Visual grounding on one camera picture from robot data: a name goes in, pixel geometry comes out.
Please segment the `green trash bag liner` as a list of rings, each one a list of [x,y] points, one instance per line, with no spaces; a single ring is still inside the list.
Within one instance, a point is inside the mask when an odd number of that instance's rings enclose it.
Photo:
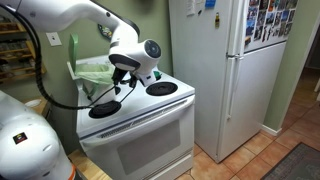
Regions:
[[[75,70],[71,69],[73,75],[79,78],[82,82],[85,80],[97,84],[114,85],[112,76],[114,66],[111,64],[76,64]]]

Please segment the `white trash can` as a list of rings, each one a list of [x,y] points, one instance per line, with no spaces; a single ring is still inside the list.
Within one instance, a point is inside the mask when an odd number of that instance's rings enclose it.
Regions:
[[[107,103],[115,99],[115,89],[113,85],[97,84],[85,80],[82,89],[95,105]]]

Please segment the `green trash can lid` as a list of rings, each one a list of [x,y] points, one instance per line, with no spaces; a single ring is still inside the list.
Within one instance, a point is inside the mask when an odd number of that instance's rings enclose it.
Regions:
[[[77,34],[71,34],[69,39],[69,56],[72,70],[76,68],[78,42],[79,36]]]

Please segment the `green round pad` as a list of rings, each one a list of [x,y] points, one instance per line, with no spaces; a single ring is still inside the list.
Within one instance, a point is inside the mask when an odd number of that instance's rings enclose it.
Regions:
[[[153,71],[154,76],[156,78],[156,80],[160,80],[162,77],[162,74],[159,71]]]

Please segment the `black coil burner front right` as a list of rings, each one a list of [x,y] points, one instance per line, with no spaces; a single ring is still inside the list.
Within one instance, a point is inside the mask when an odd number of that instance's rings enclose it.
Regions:
[[[172,82],[158,82],[150,85],[146,93],[152,96],[164,96],[174,93],[178,86]]]

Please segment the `black coil burner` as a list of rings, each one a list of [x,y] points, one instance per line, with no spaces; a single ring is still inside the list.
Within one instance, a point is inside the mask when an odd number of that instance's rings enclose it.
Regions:
[[[121,109],[121,103],[118,101],[112,100],[107,103],[94,106],[89,111],[89,116],[95,119],[104,118],[104,117],[108,117],[110,115],[115,114],[120,109]]]
[[[172,82],[158,82],[150,85],[146,93],[152,96],[164,96],[174,93],[178,86]]]

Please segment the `black coil burner front left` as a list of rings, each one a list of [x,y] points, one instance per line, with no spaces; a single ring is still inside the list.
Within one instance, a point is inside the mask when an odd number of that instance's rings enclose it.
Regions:
[[[112,100],[107,103],[94,106],[89,111],[89,116],[95,119],[104,118],[104,117],[108,117],[110,115],[115,114],[120,109],[121,109],[121,103],[118,101]]]

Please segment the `white electric stove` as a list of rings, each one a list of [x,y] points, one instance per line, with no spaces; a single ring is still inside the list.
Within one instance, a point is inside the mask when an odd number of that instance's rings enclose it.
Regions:
[[[158,82],[178,89],[152,96],[142,84],[119,86],[121,109],[91,118],[83,83],[78,88],[76,133],[85,154],[113,180],[173,180],[192,168],[195,89],[162,72]]]

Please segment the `wooden shelf rack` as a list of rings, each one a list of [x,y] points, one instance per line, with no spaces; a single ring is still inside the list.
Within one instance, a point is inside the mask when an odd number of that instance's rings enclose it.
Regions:
[[[0,83],[35,75],[35,51],[25,28],[2,17],[0,22]]]

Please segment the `white refrigerator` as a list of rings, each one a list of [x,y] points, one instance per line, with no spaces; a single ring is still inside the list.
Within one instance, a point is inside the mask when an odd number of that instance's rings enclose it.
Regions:
[[[195,142],[223,161],[263,126],[287,39],[245,45],[249,0],[169,0],[174,76],[195,88]]]

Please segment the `photo magnets on fridge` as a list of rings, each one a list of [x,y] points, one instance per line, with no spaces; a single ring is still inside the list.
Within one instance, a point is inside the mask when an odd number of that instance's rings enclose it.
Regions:
[[[286,39],[297,4],[298,0],[249,0],[245,45]]]

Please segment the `patterned grey floor rug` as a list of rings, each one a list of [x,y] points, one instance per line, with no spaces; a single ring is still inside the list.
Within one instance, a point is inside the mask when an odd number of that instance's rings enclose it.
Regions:
[[[299,143],[261,180],[320,180],[320,151]]]

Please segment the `colourful floral wall plate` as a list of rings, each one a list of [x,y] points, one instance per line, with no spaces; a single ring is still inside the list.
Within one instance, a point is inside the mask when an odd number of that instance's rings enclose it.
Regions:
[[[110,40],[112,38],[112,32],[110,31],[109,28],[102,26],[102,25],[98,25],[98,30],[100,32],[100,34],[107,38],[108,40]]]

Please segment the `white wall light switch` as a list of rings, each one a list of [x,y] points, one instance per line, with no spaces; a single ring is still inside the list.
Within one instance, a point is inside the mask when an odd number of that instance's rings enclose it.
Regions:
[[[61,40],[57,32],[47,33],[46,36],[51,46],[61,45]]]

